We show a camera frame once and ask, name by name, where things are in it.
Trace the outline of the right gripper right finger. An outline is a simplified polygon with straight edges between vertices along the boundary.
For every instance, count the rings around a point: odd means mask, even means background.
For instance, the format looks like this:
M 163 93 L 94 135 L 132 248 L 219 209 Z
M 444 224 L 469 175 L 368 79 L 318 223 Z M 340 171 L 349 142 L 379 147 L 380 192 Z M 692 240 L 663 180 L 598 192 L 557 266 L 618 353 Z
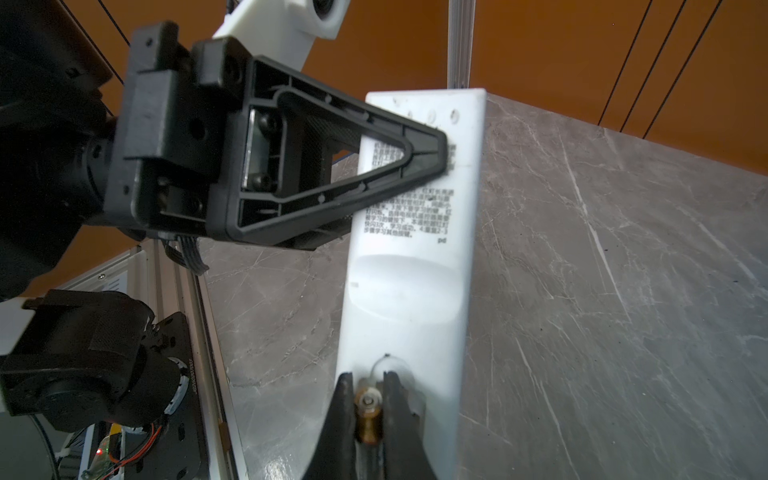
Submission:
M 387 480 L 436 480 L 406 390 L 394 371 L 383 377 L 383 457 Z

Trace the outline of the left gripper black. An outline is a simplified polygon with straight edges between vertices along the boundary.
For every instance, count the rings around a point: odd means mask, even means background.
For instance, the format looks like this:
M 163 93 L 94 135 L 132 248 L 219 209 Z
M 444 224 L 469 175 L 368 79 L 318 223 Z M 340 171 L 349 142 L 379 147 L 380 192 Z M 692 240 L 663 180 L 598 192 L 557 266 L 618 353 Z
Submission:
M 356 212 L 447 171 L 439 129 L 266 57 L 251 60 L 246 76 L 250 52 L 231 36 L 186 49 L 178 35 L 170 21 L 132 35 L 103 201 L 107 224 L 205 233 L 227 117 L 241 105 L 225 143 L 231 242 L 323 245 L 348 233 Z

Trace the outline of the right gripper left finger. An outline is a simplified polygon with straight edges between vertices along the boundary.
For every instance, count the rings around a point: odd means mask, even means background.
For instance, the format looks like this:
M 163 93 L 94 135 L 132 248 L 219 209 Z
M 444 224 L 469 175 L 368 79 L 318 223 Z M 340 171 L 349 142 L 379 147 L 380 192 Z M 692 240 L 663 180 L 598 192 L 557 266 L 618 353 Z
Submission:
M 303 479 L 355 479 L 355 431 L 353 375 L 351 372 L 345 372 L 337 379 L 314 453 Z

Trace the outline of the white remote control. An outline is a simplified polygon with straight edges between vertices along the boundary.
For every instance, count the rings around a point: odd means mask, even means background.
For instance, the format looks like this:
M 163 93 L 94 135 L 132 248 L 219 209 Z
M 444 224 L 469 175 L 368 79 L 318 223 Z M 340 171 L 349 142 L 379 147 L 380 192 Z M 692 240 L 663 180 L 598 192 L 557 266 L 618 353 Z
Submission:
M 487 94 L 371 92 L 369 104 L 443 131 L 446 172 L 356 213 L 336 361 L 356 387 L 394 371 L 417 397 L 425 455 L 453 477 Z

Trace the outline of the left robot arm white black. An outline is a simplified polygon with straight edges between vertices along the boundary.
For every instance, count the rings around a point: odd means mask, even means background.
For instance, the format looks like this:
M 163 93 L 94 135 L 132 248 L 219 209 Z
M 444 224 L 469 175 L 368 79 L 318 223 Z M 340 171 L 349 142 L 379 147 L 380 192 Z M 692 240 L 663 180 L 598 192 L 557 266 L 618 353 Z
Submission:
M 135 31 L 121 109 L 112 72 L 61 1 L 1 5 L 1 296 L 61 260 L 81 227 L 155 238 L 194 274 L 201 238 L 313 250 L 353 215 L 448 167 L 446 135 L 301 72 L 342 1 L 230 2 L 185 47 L 164 21 Z M 119 292 L 54 290 L 1 358 L 13 415 L 58 430 L 98 422 L 160 431 L 198 417 L 190 343 Z

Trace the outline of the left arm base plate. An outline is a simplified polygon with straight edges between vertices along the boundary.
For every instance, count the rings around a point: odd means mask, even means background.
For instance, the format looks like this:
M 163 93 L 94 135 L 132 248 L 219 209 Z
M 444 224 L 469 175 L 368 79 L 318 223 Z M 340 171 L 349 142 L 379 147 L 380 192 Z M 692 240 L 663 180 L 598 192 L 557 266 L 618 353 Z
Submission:
M 209 455 L 200 412 L 193 350 L 187 317 L 176 312 L 153 328 L 148 348 L 174 361 L 188 378 L 187 389 L 173 413 L 162 420 L 163 433 L 137 472 L 129 468 L 129 479 L 207 479 Z

